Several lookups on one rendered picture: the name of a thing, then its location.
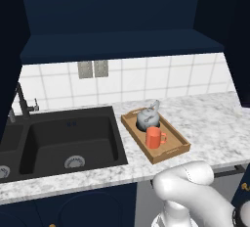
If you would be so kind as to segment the orange mug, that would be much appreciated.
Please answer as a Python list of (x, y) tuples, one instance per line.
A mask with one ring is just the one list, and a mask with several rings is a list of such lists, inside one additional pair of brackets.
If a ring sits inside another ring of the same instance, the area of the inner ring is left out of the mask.
[(161, 144), (167, 142), (167, 135), (158, 127), (151, 126), (146, 130), (146, 146), (150, 149), (158, 149)]

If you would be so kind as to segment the dark blue wall cabinet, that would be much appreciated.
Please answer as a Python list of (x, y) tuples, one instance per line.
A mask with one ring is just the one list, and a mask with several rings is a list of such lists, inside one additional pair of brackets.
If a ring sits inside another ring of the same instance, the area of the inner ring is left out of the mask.
[(25, 64), (216, 53), (194, 28), (197, 0), (24, 0)]

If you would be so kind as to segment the grey kettle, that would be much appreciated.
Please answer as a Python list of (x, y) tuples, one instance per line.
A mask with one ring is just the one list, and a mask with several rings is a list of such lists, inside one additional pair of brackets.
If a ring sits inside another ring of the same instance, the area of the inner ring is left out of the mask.
[(156, 100), (148, 108), (137, 114), (136, 125), (141, 131), (146, 131), (151, 126), (158, 127), (160, 125), (160, 116), (158, 113), (160, 102)]

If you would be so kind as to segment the grey wall socket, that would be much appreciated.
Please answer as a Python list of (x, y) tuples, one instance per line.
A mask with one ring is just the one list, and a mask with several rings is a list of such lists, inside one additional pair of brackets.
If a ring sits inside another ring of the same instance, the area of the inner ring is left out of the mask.
[(108, 77), (108, 61), (94, 61), (95, 77)]
[(93, 66), (91, 61), (78, 62), (77, 66), (80, 79), (93, 77)]

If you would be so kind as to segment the dark blue cabinet door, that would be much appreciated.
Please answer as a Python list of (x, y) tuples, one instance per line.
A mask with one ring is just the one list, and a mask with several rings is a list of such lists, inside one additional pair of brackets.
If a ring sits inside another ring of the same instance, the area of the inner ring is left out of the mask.
[(21, 51), (30, 37), (23, 0), (0, 0), (0, 141), (21, 73)]
[(237, 0), (224, 55), (243, 108), (250, 108), (250, 0)]

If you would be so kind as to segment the dark blue base cabinet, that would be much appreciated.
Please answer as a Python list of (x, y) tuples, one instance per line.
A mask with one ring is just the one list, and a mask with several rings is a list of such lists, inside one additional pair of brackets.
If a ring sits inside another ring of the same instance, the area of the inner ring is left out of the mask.
[(242, 165), (235, 166), (237, 171), (243, 171), (244, 174), (240, 180), (238, 188), (231, 200), (231, 204), (239, 208), (244, 203), (250, 201), (250, 163), (244, 168)]
[(0, 227), (134, 227), (137, 184), (0, 205)]

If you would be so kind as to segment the black tap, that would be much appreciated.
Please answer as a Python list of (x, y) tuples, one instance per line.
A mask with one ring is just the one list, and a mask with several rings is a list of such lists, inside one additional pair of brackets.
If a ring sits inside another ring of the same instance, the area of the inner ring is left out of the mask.
[(37, 112), (39, 110), (38, 103), (35, 100), (36, 103), (32, 107), (30, 107), (27, 104), (27, 101), (24, 98), (24, 95), (22, 93), (22, 89), (21, 89), (21, 84), (20, 83), (17, 84), (16, 93), (18, 94), (19, 99), (20, 99), (20, 106), (21, 106), (22, 116), (23, 116), (24, 119), (29, 119), (31, 112)]

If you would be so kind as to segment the wooden tray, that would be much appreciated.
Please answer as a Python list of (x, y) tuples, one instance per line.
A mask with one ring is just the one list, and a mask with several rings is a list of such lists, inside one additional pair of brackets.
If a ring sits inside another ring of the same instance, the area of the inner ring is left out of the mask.
[(141, 131), (136, 125), (140, 110), (123, 114), (121, 122), (152, 164), (189, 151), (190, 143), (162, 115), (159, 119), (160, 127), (152, 126), (146, 132)]

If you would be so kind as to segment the black sink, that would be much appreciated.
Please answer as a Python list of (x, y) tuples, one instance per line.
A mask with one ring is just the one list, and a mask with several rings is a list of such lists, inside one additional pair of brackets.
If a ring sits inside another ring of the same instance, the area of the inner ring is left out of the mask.
[(111, 107), (18, 115), (0, 141), (0, 183), (126, 162)]

